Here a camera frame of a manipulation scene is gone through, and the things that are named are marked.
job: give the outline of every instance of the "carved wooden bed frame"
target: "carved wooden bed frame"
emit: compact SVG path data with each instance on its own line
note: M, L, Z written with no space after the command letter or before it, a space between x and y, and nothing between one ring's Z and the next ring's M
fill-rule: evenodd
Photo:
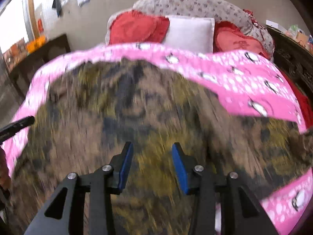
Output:
M274 63L313 103L313 56L280 31L267 27L275 42Z

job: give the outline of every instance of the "bed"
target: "bed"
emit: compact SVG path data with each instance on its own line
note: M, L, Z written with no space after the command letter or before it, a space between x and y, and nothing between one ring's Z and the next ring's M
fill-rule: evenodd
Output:
M49 96L51 84L62 74L74 70L82 62L120 61L122 57L130 60L144 59L161 69L173 70L184 78L197 82L218 94L222 106L231 114L260 117L264 115L293 121L299 131L306 126L298 102L279 70L268 60L243 50L229 53L194 54L189 51L175 50L153 43L129 43L114 46L98 45L87 51L76 51L60 56L41 67L32 79L26 99L18 109L13 120L36 115L37 110ZM251 76L236 74L233 68L247 71ZM272 82L278 93L265 84ZM261 104L264 110L258 110L251 101ZM23 129L7 140L3 149L6 152L10 175L25 145L28 128ZM262 200L262 206L271 218L280 234L287 234L297 223L312 196L312 171L308 170L298 179L282 189L275 191ZM299 208L292 205L301 193ZM217 210L216 229L220 229L219 209Z

